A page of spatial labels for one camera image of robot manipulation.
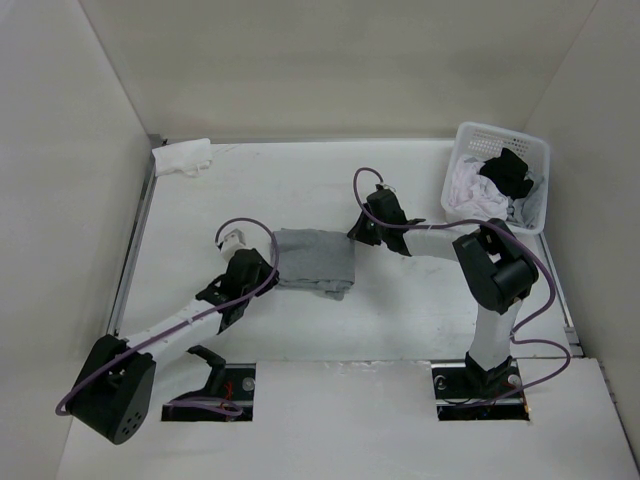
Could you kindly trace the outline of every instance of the gray towel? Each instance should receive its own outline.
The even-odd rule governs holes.
[[[356,279],[355,246],[346,234],[312,229],[274,233],[280,248],[278,286],[344,298]]]

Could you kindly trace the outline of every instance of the rectangular opening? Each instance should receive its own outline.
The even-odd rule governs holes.
[[[514,384],[519,385],[521,377],[516,361],[503,376],[485,388],[471,382],[463,362],[432,364],[431,374],[438,419],[441,421],[529,420],[524,393],[491,401],[515,389]]]
[[[231,400],[242,407],[242,414],[238,417],[226,416],[210,412],[201,408],[172,408],[162,407],[163,422],[250,422],[253,420],[253,398],[256,386],[255,364],[227,364],[222,374],[222,380],[215,392],[206,392],[207,397]],[[193,396],[203,396],[202,391],[193,392]]]

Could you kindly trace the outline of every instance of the black cloth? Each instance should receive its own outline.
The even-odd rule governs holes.
[[[512,199],[525,198],[533,187],[533,180],[525,179],[529,166],[508,148],[503,148],[499,157],[487,160],[480,175],[496,184],[503,195]]]

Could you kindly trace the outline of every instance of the gray cloth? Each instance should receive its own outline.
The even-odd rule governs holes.
[[[533,180],[533,187],[529,195],[525,198],[512,200],[509,198],[509,207],[507,207],[507,220],[524,228],[534,228],[538,212],[542,208],[542,198],[544,197],[544,189],[540,188],[544,185],[545,179],[543,175],[537,174],[529,170],[525,178]]]
[[[274,234],[280,248],[278,286],[321,291],[334,300],[344,298],[356,279],[355,246],[346,234],[312,229],[283,229]]]

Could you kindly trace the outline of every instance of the white panel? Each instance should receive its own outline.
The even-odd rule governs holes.
[[[595,0],[83,0],[147,131],[521,129]]]
[[[158,179],[133,277],[122,333],[173,315],[226,270],[214,245],[227,219],[252,216],[273,229],[347,232],[360,209],[351,186],[363,165],[397,189],[410,218],[444,223],[440,194],[450,140],[302,142],[216,145],[199,178]],[[362,175],[363,196],[376,178]],[[268,258],[268,237],[245,228],[249,245]],[[534,252],[535,239],[522,237]],[[525,302],[522,319],[548,298],[544,280]],[[356,282],[341,302],[312,292],[276,290],[255,299],[245,317],[207,343],[229,361],[461,359],[474,334],[477,304],[460,266],[403,257],[386,247],[357,245]],[[558,302],[518,334],[567,345]],[[551,346],[514,346],[518,356],[557,357]]]
[[[425,362],[261,362],[253,422],[162,424],[156,404],[116,447],[74,421],[58,479],[639,478],[595,360],[532,389],[531,422],[439,422],[431,385]]]
[[[547,232],[585,352],[640,449],[640,2],[601,0],[531,118],[553,148]]]
[[[0,20],[0,476],[50,479],[149,143],[75,0],[0,1]]]

